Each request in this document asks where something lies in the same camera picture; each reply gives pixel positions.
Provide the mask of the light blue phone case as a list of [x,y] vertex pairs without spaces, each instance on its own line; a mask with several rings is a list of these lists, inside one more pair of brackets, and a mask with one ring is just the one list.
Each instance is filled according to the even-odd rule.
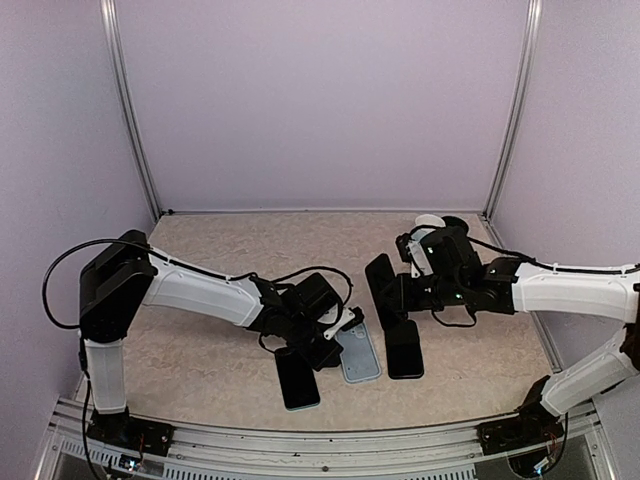
[[380,362],[365,323],[340,330],[336,339],[343,347],[341,368],[347,384],[370,382],[381,376]]

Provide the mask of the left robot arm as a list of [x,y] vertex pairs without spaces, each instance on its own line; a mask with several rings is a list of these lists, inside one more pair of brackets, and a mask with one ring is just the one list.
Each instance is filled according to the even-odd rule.
[[337,366],[343,348],[336,335],[360,315],[325,279],[327,271],[304,268],[305,278],[297,284],[254,272],[233,276],[157,250],[138,230],[109,241],[80,275],[80,338],[102,430],[121,445],[140,434],[139,421],[126,412],[123,348],[143,306],[192,312],[276,336],[314,371]]

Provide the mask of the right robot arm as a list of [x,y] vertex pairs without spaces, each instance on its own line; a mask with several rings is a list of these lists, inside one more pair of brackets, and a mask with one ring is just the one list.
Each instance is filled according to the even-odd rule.
[[478,243],[460,226],[420,225],[398,236],[402,261],[418,274],[402,274],[393,281],[397,296],[392,308],[437,315],[459,306],[470,317],[479,312],[559,312],[609,318],[622,325],[594,352],[532,385],[511,423],[512,436],[531,444],[549,429],[551,418],[638,375],[639,268],[547,265],[506,250],[483,263],[474,249]]

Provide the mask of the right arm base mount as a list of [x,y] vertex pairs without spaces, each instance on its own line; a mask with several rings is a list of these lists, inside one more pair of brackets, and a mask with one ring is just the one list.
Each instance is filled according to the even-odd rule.
[[516,408],[514,417],[477,426],[484,455],[520,449],[564,435],[560,415],[550,413],[541,404],[543,387],[549,379],[550,376],[546,375],[531,386],[523,403]]

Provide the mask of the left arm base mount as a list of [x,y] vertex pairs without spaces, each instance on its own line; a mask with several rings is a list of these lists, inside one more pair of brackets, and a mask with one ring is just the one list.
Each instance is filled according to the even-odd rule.
[[107,445],[166,457],[174,431],[169,423],[131,416],[126,409],[117,414],[93,412],[87,436]]

